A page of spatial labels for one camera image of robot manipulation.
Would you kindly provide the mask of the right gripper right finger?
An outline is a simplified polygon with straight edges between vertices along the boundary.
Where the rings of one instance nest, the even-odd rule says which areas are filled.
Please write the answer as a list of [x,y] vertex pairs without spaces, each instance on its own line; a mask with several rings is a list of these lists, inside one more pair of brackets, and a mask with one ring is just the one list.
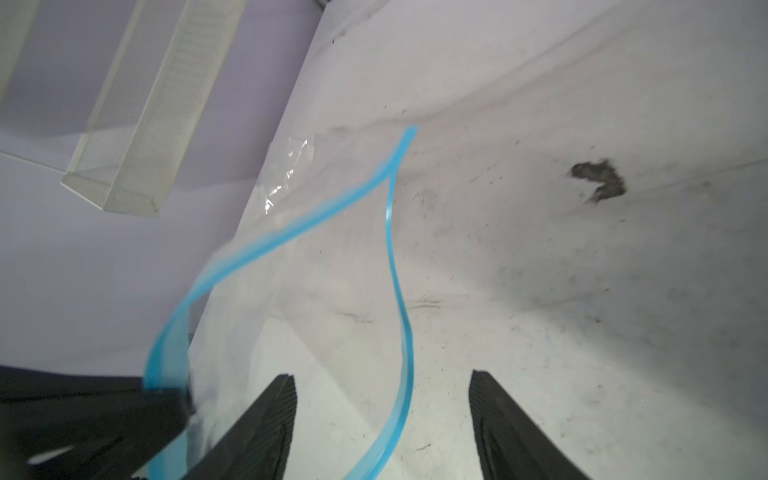
[[588,479],[490,373],[472,372],[468,399],[485,479]]

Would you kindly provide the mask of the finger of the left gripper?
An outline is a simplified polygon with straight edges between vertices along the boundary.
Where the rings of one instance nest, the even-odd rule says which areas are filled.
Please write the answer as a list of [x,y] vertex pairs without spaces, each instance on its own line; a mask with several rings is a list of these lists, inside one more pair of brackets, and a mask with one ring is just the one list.
[[139,377],[1,369],[4,479],[129,479],[190,417],[186,391]]

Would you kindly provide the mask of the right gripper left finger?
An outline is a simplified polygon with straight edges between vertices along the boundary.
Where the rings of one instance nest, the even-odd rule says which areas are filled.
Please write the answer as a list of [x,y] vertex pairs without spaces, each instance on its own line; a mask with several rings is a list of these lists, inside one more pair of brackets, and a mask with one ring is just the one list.
[[294,377],[281,374],[268,385],[187,479],[281,480],[297,412]]

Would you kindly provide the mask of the clear zip bag blue zipper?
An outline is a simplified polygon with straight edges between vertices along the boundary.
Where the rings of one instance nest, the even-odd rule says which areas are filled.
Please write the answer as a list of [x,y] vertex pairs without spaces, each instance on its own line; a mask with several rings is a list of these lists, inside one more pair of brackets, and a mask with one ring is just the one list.
[[192,403],[151,478],[205,476],[279,376],[295,392],[276,429],[284,478],[381,476],[414,389],[393,207],[416,135],[379,125],[272,148],[256,217],[208,261],[150,351],[145,386],[183,387]]

